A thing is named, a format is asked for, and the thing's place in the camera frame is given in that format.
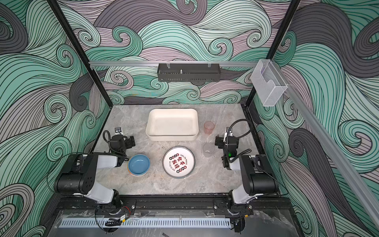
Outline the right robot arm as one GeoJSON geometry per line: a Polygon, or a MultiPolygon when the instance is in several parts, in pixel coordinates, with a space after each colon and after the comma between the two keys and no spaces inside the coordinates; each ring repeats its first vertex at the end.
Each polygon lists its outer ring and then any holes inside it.
{"type": "Polygon", "coordinates": [[[270,196],[279,191],[279,182],[264,163],[265,155],[252,156],[251,149],[238,152],[239,139],[217,135],[215,146],[223,150],[222,164],[227,170],[240,171],[242,184],[230,192],[234,204],[247,204],[262,196],[270,196]]]}

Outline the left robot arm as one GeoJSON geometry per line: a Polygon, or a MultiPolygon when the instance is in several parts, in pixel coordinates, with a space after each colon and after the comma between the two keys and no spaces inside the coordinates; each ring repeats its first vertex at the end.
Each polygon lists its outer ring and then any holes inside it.
{"type": "Polygon", "coordinates": [[[116,168],[129,160],[126,151],[135,146],[133,136],[127,137],[119,130],[110,136],[103,132],[109,146],[108,153],[70,154],[53,184],[54,192],[63,196],[83,196],[98,204],[109,204],[117,192],[96,181],[100,169],[116,168]]]}

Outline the red text white plate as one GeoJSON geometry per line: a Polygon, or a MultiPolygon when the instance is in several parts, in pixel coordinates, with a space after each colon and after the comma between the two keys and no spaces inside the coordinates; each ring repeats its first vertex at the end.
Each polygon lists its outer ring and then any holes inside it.
{"type": "Polygon", "coordinates": [[[186,147],[174,147],[165,153],[162,166],[170,177],[185,178],[194,170],[195,157],[186,147]]]}

